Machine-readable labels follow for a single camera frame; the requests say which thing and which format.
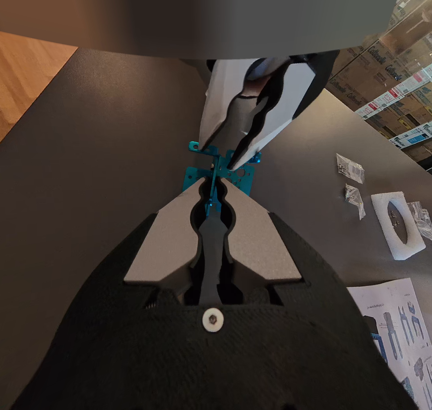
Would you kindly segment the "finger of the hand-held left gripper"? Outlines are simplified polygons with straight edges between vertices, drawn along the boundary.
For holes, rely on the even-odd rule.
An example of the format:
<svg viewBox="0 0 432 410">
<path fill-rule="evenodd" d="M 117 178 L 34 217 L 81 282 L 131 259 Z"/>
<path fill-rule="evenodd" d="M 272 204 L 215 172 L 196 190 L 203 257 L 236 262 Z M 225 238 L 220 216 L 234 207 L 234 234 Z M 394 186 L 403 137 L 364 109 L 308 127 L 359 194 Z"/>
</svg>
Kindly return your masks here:
<svg viewBox="0 0 432 410">
<path fill-rule="evenodd" d="M 248 73 L 260 63 L 260 58 L 216 60 L 200 123 L 200 151 L 205 150 L 224 127 L 231 104 L 240 97 Z"/>
<path fill-rule="evenodd" d="M 250 130 L 235 149 L 230 170 L 244 165 L 287 127 L 314 78 L 306 62 L 286 62 L 273 73 L 249 115 Z"/>
</svg>

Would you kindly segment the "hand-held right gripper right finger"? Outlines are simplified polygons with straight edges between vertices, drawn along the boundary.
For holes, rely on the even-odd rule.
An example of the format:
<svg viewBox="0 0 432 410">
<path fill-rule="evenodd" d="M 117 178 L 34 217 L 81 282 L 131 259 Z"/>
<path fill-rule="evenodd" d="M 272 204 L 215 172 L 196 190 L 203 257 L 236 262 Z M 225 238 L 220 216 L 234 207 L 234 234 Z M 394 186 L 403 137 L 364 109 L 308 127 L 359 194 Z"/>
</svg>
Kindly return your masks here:
<svg viewBox="0 0 432 410">
<path fill-rule="evenodd" d="M 255 289 L 301 282 L 267 209 L 226 178 L 218 178 L 216 188 L 226 227 L 217 285 L 221 301 L 243 302 Z"/>
</svg>

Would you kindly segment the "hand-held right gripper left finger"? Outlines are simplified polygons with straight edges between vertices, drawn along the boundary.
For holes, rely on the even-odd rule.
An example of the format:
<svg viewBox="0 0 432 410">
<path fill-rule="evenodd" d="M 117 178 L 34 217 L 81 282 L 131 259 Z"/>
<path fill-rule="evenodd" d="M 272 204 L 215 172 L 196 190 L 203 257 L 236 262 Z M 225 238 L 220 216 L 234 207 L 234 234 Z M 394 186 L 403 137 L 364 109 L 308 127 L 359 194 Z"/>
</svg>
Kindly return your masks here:
<svg viewBox="0 0 432 410">
<path fill-rule="evenodd" d="M 183 295 L 193 285 L 202 254 L 199 229 L 207 218 L 208 178 L 199 178 L 156 214 L 128 272 L 127 284 L 145 284 Z"/>
</svg>

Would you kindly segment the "blue metal bracket assembly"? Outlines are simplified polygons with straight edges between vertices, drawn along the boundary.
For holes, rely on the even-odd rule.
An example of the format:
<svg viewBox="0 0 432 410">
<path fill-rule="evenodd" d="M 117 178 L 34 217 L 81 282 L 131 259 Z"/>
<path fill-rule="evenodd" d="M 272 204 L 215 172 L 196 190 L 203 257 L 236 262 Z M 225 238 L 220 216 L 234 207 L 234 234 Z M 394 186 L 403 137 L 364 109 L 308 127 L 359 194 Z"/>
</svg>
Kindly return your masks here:
<svg viewBox="0 0 432 410">
<path fill-rule="evenodd" d="M 186 191 L 196 181 L 201 178 L 209 178 L 212 186 L 210 190 L 209 200 L 206 202 L 206 215 L 210 214 L 210 209 L 214 206 L 218 213 L 221 212 L 222 205 L 219 202 L 216 178 L 225 178 L 230 181 L 234 186 L 240 189 L 247 196 L 250 195 L 255 168 L 254 164 L 261 161 L 261 152 L 257 152 L 245 165 L 241 165 L 237 170 L 230 170 L 228 164 L 232 156 L 233 150 L 228 150 L 225 156 L 219 154 L 219 149 L 215 146 L 209 146 L 206 150 L 200 151 L 198 149 L 198 142 L 191 141 L 188 145 L 191 152 L 211 156 L 213 161 L 210 169 L 199 169 L 196 167 L 188 167 L 186 169 L 182 191 Z"/>
</svg>

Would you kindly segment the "dark desk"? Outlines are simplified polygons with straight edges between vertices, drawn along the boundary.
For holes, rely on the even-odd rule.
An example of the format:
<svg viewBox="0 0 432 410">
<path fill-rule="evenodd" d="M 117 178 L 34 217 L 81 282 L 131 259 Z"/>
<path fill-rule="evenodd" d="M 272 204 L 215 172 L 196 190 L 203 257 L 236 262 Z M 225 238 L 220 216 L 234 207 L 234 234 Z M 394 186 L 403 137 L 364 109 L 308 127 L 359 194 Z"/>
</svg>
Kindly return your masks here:
<svg viewBox="0 0 432 410">
<path fill-rule="evenodd" d="M 1 142 L 1 409 L 47 353 L 74 296 L 208 159 L 205 90 L 173 59 L 79 49 Z M 362 165 L 340 174 L 336 154 Z M 366 216 L 344 199 L 359 189 Z M 411 278 L 431 334 L 431 241 L 395 261 L 370 195 L 402 191 L 431 213 L 431 175 L 327 90 L 263 150 L 251 197 L 318 251 L 347 286 Z"/>
</svg>

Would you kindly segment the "person's left hand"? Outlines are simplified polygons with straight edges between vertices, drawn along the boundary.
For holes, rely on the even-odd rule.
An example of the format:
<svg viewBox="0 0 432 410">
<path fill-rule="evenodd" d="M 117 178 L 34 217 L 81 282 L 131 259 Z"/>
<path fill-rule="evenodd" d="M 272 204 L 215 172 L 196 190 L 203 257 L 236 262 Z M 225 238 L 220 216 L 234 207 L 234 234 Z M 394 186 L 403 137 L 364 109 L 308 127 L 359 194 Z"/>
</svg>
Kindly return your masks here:
<svg viewBox="0 0 432 410">
<path fill-rule="evenodd" d="M 270 78 L 271 75 L 257 78 L 254 80 L 246 79 L 240 97 L 245 99 L 257 98 Z"/>
</svg>

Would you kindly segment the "stack of cardboard boxes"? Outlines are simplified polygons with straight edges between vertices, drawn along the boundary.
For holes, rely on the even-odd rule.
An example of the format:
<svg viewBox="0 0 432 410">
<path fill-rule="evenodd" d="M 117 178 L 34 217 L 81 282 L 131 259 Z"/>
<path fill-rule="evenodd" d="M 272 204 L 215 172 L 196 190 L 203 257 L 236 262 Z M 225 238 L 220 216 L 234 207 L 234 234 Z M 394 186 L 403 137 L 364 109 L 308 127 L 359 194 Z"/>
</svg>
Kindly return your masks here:
<svg viewBox="0 0 432 410">
<path fill-rule="evenodd" d="M 397 0 L 385 32 L 340 51 L 326 89 L 431 172 L 432 0 Z"/>
</svg>

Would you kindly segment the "small plastic bag of screws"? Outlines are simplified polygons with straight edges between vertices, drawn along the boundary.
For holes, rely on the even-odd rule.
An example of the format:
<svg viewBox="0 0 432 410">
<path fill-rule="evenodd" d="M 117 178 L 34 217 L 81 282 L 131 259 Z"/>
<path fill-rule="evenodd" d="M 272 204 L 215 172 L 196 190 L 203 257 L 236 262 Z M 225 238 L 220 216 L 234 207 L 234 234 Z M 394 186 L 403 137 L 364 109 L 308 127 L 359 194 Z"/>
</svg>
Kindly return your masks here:
<svg viewBox="0 0 432 410">
<path fill-rule="evenodd" d="M 359 189 L 349 184 L 345 184 L 344 199 L 346 202 L 358 209 L 359 220 L 361 221 L 366 216 L 366 213 Z"/>
<path fill-rule="evenodd" d="M 360 184 L 364 184 L 365 174 L 362 165 L 340 154 L 336 154 L 336 160 L 337 169 L 340 174 L 343 174 L 349 179 L 356 181 Z"/>
</svg>

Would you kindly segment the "white foam block with hole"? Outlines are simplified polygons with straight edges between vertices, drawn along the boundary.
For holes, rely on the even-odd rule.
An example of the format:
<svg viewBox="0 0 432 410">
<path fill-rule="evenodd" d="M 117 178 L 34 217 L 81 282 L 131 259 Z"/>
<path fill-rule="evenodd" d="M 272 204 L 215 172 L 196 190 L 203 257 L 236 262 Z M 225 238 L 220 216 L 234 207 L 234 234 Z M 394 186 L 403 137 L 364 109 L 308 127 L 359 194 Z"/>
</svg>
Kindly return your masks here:
<svg viewBox="0 0 432 410">
<path fill-rule="evenodd" d="M 371 201 L 381 225 L 383 235 L 395 260 L 406 260 L 426 248 L 425 242 L 417 228 L 403 192 L 399 191 L 374 194 L 371 195 Z M 392 203 L 393 206 L 397 208 L 402 217 L 407 231 L 406 243 L 402 242 L 394 230 L 391 218 L 388 214 L 389 203 Z"/>
</svg>

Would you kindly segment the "assembly instruction manual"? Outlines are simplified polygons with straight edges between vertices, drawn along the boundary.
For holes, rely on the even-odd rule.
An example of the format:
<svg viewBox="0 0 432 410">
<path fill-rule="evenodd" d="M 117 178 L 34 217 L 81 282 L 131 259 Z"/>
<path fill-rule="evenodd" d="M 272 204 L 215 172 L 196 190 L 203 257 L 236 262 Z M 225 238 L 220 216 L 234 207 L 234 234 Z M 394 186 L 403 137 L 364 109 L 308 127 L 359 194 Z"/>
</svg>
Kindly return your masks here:
<svg viewBox="0 0 432 410">
<path fill-rule="evenodd" d="M 416 406 L 432 408 L 432 346 L 410 278 L 349 287 L 374 343 Z"/>
</svg>

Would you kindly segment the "clear plastic bag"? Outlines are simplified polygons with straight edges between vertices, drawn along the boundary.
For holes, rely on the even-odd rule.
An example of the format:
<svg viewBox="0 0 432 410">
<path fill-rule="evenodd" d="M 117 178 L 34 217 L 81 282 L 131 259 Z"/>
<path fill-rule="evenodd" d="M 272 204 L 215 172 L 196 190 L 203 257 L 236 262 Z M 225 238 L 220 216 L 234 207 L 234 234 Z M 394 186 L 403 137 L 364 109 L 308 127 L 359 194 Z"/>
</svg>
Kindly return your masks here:
<svg viewBox="0 0 432 410">
<path fill-rule="evenodd" d="M 420 202 L 408 202 L 407 205 L 421 236 L 432 240 L 432 222 L 428 210 Z"/>
</svg>

